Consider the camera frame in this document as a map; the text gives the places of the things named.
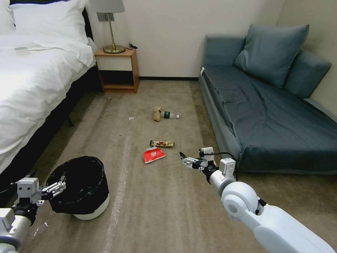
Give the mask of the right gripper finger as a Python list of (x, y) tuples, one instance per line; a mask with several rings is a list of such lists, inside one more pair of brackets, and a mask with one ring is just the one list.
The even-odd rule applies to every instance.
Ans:
[(190, 169), (203, 171), (203, 160), (182, 160), (182, 164)]
[(180, 158), (183, 162), (200, 162), (200, 158), (187, 157), (183, 152), (179, 152)]

